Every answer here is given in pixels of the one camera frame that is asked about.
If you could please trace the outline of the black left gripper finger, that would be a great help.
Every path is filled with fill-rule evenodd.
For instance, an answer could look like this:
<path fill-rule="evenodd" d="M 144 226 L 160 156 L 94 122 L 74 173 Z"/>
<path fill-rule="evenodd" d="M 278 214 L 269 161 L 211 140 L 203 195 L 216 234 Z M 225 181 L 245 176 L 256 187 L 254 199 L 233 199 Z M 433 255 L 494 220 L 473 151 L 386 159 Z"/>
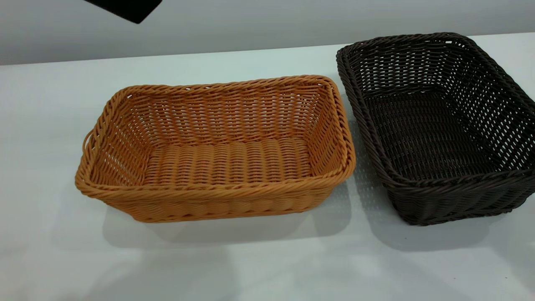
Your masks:
<path fill-rule="evenodd" d="M 162 0 L 87 0 L 103 10 L 132 23 L 142 23 Z"/>

